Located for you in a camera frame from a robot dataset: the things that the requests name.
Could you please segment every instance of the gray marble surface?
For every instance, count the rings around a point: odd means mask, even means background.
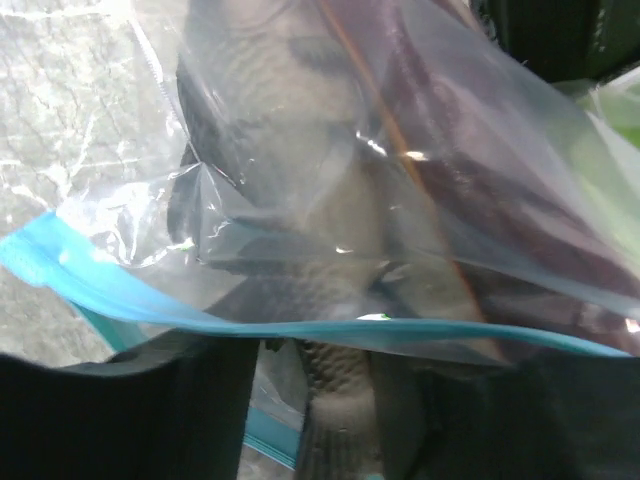
[[[139,0],[132,23],[125,0],[0,0],[0,236],[91,185],[179,165],[185,136],[158,82],[171,91],[185,5]],[[1,268],[0,311],[2,352],[49,366],[112,353],[54,293]],[[238,478],[289,477],[245,449]]]

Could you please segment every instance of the fish tail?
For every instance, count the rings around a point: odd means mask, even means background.
[[[307,403],[294,480],[365,480],[382,472],[373,389]]]

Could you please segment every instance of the ziplock bag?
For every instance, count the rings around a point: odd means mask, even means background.
[[[0,17],[0,234],[90,185],[172,168],[185,135],[133,41],[129,2],[9,1]]]
[[[153,17],[179,40],[174,81],[147,18],[182,166],[9,237],[18,275],[216,334],[489,363],[523,340],[591,348],[544,330],[637,352],[635,269],[568,165],[585,141],[616,165],[624,140],[479,33],[428,1],[194,0],[181,28]]]
[[[609,136],[608,147],[613,152],[610,161],[603,162],[594,155],[597,145],[588,138],[578,139],[567,159],[594,211],[605,222],[605,230],[635,271],[640,261],[636,220],[640,207],[636,195],[636,153],[640,146],[637,78],[636,68],[606,83],[584,80],[559,85],[561,91],[569,93],[585,109],[601,135]],[[619,137],[602,128],[603,124]]]

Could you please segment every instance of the green object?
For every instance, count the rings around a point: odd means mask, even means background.
[[[596,118],[590,128],[567,130],[575,134],[567,161],[595,207],[597,231],[640,275],[640,68],[591,88],[577,103]]]
[[[592,89],[578,103],[640,148],[640,68]]]

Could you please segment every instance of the gray fish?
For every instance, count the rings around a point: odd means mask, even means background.
[[[380,163],[358,143],[367,112],[321,18],[308,0],[191,0],[177,72],[191,142],[183,165],[219,170],[258,215],[267,212],[244,221],[269,232],[237,260],[203,259],[247,277],[208,311],[261,323],[427,316],[431,297],[420,298],[432,278],[422,289],[390,283],[406,307],[375,291],[388,269]],[[181,213],[194,188],[174,185],[167,222],[177,242],[200,238]],[[452,275],[445,266],[435,276]],[[309,398],[295,478],[381,474],[367,353],[309,341],[297,351]]]

